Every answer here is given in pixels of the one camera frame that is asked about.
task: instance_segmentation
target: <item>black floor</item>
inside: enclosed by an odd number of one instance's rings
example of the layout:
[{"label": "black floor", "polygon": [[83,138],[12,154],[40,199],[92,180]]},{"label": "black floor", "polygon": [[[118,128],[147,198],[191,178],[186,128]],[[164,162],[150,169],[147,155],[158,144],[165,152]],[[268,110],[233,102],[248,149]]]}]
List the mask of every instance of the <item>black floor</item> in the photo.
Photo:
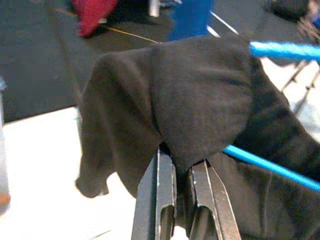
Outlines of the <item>black floor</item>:
[{"label": "black floor", "polygon": [[[48,23],[45,0],[2,0],[0,9],[0,76],[5,122],[75,105],[61,49]],[[215,0],[215,13],[239,33],[254,33],[260,41],[301,42],[294,23],[263,11],[264,0]],[[55,8],[65,8],[57,2]],[[171,11],[159,18],[147,15],[145,4],[122,3],[108,25],[163,42],[172,29]],[[91,38],[77,36],[77,17],[57,12],[58,29],[70,54],[78,84],[89,79],[95,61],[110,51],[138,49],[150,41],[101,27]],[[210,25],[221,35],[230,30],[213,17]]]}]

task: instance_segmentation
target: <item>blue rope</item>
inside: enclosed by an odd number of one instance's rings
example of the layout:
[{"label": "blue rope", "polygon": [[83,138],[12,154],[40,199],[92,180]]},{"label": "blue rope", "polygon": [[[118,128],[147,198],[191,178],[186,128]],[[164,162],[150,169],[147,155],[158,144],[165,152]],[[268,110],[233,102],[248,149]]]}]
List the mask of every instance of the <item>blue rope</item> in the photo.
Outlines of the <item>blue rope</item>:
[{"label": "blue rope", "polygon": [[304,185],[305,187],[314,190],[318,193],[320,193],[320,183],[317,181],[314,181],[308,177],[305,177],[301,174],[298,174],[294,171],[290,171],[289,169],[282,167],[278,164],[272,163],[270,161],[267,161],[263,159],[262,157],[256,156],[252,153],[249,153],[247,151],[241,150],[238,147],[229,145],[226,147],[223,152],[231,157],[234,157],[236,159],[239,159],[243,162],[256,165],[258,167],[261,167],[263,169],[270,170],[272,172],[275,172],[281,176],[284,176],[288,179],[291,179],[301,185]]},{"label": "blue rope", "polygon": [[254,57],[320,61],[320,47],[306,44],[253,41],[250,43],[250,52]]}]

